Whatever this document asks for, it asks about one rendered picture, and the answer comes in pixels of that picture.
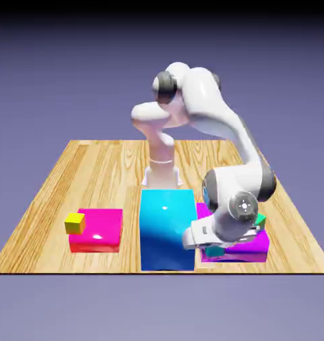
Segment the large blue box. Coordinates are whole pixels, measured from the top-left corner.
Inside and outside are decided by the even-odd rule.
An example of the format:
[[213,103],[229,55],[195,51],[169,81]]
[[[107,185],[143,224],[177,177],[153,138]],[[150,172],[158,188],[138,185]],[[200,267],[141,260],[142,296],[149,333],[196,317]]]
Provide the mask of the large blue box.
[[142,271],[192,271],[195,251],[183,248],[182,237],[196,220],[191,189],[143,189],[139,211]]

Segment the large pink box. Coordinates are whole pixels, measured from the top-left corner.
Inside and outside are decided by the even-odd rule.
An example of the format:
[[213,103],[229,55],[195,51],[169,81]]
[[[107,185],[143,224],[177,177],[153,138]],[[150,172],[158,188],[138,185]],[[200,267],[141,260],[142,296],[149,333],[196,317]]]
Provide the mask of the large pink box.
[[123,230],[121,208],[80,208],[84,214],[83,234],[71,234],[71,252],[119,252]]

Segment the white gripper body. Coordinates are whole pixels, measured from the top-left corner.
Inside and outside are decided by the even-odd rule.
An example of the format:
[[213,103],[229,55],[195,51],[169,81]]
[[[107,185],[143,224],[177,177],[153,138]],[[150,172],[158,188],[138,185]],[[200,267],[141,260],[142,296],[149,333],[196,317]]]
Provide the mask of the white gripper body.
[[210,246],[227,248],[235,244],[251,242],[260,233],[260,226],[248,225],[248,229],[241,236],[236,236],[233,241],[224,241],[222,236],[217,236],[215,233],[214,223],[214,216],[192,221],[191,226],[183,233],[183,248],[185,250]]

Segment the small teal cube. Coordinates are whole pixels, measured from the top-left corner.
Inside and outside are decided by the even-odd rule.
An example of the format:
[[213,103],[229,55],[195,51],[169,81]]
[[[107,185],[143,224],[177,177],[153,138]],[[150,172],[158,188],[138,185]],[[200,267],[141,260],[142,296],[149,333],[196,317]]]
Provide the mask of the small teal cube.
[[207,258],[219,258],[225,254],[225,248],[220,246],[209,246],[205,249],[205,256]]

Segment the small yellow cube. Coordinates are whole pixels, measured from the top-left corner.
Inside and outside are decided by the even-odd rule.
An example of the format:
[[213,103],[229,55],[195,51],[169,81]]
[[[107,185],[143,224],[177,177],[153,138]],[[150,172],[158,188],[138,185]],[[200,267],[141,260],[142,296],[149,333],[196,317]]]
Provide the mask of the small yellow cube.
[[85,215],[83,213],[69,213],[64,221],[67,234],[81,235],[85,229]]

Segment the small green cube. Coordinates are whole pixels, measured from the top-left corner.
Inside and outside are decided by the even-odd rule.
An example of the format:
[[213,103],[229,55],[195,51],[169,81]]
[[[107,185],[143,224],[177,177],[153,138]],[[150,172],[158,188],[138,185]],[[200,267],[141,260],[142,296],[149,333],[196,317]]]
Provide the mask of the small green cube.
[[266,223],[266,216],[264,214],[259,213],[253,226],[257,230],[264,230],[265,223]]

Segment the large magenta box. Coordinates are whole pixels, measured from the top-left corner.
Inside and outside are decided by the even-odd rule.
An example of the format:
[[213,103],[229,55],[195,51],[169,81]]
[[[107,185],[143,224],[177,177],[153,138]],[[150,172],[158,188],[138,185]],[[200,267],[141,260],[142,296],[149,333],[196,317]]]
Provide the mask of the large magenta box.
[[207,258],[205,249],[201,250],[202,262],[265,262],[269,251],[269,237],[266,230],[260,233],[254,240],[240,243],[225,249],[225,254],[219,258]]

